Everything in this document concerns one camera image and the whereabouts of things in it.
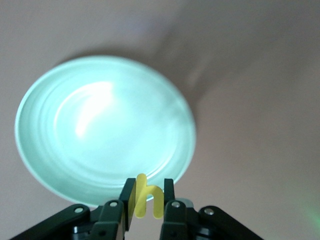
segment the screw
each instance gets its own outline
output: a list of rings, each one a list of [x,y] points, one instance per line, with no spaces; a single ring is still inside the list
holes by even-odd
[[[81,213],[83,210],[84,210],[84,209],[83,209],[82,207],[77,207],[77,208],[74,210],[74,212],[75,212],[76,214],[78,214],[78,213]]]
[[[109,204],[110,207],[115,207],[117,205],[118,205],[118,203],[116,201],[110,202],[110,204]]]
[[[173,203],[171,203],[171,206],[174,208],[178,208],[180,207],[180,203],[178,201],[174,201]]]
[[[208,215],[213,215],[215,212],[214,212],[211,208],[206,208],[206,209],[204,210],[204,213],[205,213],[205,214],[208,214]]]

